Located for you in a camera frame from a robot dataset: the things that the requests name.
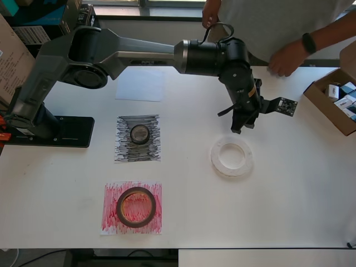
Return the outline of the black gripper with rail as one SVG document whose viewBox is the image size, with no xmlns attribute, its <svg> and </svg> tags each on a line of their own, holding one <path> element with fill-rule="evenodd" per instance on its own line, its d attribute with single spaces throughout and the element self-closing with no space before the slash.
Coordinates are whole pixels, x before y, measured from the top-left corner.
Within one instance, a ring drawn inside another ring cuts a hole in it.
<svg viewBox="0 0 356 267">
<path fill-rule="evenodd" d="M 262 106 L 260 95 L 261 85 L 261 79 L 255 78 L 253 88 L 247 91 L 239 89 L 233 92 L 235 104 L 231 125 L 231 131 L 233 133 L 240 134 L 244 124 L 246 124 L 246 128 L 253 129 L 255 127 L 255 120 Z"/>
</svg>

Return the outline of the person left hand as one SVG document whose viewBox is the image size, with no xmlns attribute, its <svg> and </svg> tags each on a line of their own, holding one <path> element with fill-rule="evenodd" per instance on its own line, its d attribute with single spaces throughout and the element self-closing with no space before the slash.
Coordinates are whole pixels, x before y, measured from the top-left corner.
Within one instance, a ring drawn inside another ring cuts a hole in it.
<svg viewBox="0 0 356 267">
<path fill-rule="evenodd" d="M 289 77 L 308 57 L 301 40 L 287 44 L 274 53 L 269 62 L 272 73 Z"/>
</svg>

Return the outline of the person right hand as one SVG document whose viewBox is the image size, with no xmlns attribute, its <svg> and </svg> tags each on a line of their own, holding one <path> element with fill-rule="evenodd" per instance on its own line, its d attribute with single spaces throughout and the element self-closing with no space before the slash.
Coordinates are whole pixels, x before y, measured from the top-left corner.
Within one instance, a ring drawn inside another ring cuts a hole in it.
<svg viewBox="0 0 356 267">
<path fill-rule="evenodd" d="M 209 28 L 219 20 L 220 6 L 221 0 L 206 0 L 202 10 L 202 25 L 204 28 Z"/>
</svg>

